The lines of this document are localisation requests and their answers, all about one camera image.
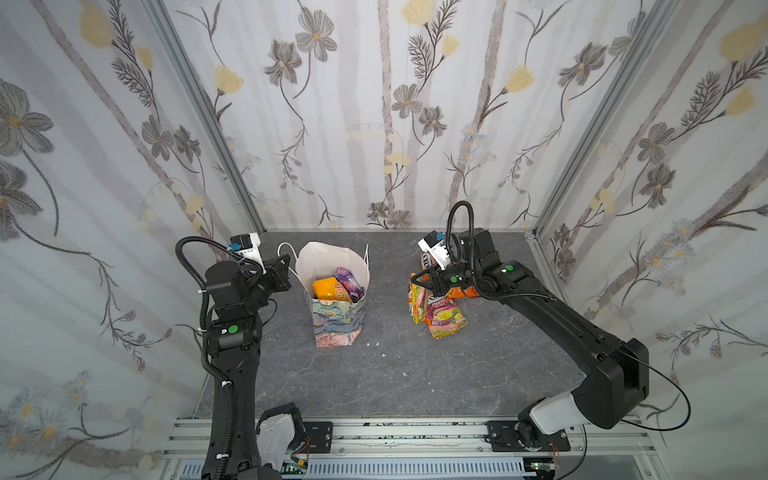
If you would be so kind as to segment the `yellow mango gummy bag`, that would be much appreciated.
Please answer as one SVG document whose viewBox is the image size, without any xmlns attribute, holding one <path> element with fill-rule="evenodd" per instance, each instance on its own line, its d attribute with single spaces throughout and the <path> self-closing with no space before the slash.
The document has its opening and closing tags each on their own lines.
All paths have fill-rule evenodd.
<svg viewBox="0 0 768 480">
<path fill-rule="evenodd" d="M 351 303 L 346 290 L 335 277 L 316 280 L 312 287 L 315 297 L 319 300 Z"/>
</svg>

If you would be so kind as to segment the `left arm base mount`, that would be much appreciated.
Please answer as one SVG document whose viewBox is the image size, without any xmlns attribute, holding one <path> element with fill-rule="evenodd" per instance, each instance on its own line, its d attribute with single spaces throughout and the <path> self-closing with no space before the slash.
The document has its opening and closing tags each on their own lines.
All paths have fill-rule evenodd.
<svg viewBox="0 0 768 480">
<path fill-rule="evenodd" d="M 278 469 L 288 454 L 329 454 L 333 423 L 305 423 L 299 408 L 290 402 L 265 410 L 256 423 L 261 464 Z"/>
</svg>

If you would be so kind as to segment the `purple Fox's candy bag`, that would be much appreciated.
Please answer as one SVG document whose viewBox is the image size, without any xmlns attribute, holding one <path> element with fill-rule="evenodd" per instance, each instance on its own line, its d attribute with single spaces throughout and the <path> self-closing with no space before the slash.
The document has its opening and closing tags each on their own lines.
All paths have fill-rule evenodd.
<svg viewBox="0 0 768 480">
<path fill-rule="evenodd" d="M 344 287 L 352 303 L 359 302 L 365 296 L 365 289 L 350 270 L 338 267 L 335 278 Z"/>
</svg>

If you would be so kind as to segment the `orange corn chips bag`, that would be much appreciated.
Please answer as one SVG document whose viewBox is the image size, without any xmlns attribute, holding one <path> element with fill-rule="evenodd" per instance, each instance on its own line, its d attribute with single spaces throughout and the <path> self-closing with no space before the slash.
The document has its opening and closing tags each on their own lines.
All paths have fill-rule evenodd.
<svg viewBox="0 0 768 480">
<path fill-rule="evenodd" d="M 446 299 L 478 298 L 480 294 L 473 286 L 467 288 L 453 287 L 445 294 Z"/>
</svg>

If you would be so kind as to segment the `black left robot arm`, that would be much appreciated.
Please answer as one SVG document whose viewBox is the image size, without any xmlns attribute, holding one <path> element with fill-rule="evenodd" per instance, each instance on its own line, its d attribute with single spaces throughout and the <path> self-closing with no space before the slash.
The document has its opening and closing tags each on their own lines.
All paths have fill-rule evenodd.
<svg viewBox="0 0 768 480">
<path fill-rule="evenodd" d="M 202 243 L 228 258 L 200 274 L 184 247 Z M 270 297 L 291 288 L 290 257 L 257 262 L 245 256 L 255 242 L 244 235 L 228 246 L 202 236 L 177 241 L 175 254 L 198 284 L 201 365 L 215 381 L 214 403 L 203 479 L 279 479 L 278 468 L 262 464 L 257 448 L 255 386 L 263 321 L 259 311 Z"/>
</svg>

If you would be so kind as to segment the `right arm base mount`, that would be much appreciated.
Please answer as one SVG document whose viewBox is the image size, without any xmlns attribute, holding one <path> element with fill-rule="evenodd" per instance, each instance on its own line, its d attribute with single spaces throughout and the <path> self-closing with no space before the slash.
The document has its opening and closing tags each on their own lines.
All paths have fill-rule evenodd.
<svg viewBox="0 0 768 480">
<path fill-rule="evenodd" d="M 568 452 L 567 430 L 589 424 L 574 396 L 565 392 L 529 405 L 515 420 L 488 421 L 484 440 L 494 452 Z"/>
</svg>

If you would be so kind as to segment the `floral white paper bag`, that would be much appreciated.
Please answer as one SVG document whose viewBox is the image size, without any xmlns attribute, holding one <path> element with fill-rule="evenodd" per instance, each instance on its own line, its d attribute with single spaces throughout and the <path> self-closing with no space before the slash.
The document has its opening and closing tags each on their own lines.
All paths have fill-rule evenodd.
<svg viewBox="0 0 768 480">
<path fill-rule="evenodd" d="M 318 348 L 352 345 L 362 332 L 370 286 L 369 252 L 309 242 L 295 250 L 277 247 L 295 261 L 289 272 L 300 282 L 309 305 Z"/>
</svg>

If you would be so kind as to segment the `orange Fox's candy bag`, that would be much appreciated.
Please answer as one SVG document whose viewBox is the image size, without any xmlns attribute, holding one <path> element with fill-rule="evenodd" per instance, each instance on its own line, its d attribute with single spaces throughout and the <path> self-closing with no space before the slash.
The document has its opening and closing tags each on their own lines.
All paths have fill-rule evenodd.
<svg viewBox="0 0 768 480">
<path fill-rule="evenodd" d="M 409 288 L 408 300 L 411 318 L 415 324 L 419 324 L 426 319 L 429 292 L 426 288 L 413 282 L 409 284 Z"/>
</svg>

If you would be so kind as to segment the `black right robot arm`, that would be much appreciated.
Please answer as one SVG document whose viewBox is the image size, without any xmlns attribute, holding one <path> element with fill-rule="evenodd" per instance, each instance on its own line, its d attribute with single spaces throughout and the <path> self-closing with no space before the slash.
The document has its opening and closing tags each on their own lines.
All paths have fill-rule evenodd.
<svg viewBox="0 0 768 480">
<path fill-rule="evenodd" d="M 577 364 L 584 378 L 569 392 L 546 398 L 521 419 L 541 434 L 592 424 L 611 429 L 649 394 L 649 352 L 637 339 L 622 340 L 588 320 L 550 292 L 534 272 L 504 260 L 491 233 L 470 225 L 455 234 L 448 225 L 418 243 L 435 262 L 412 282 L 435 295 L 472 287 L 479 296 L 522 314 Z"/>
</svg>

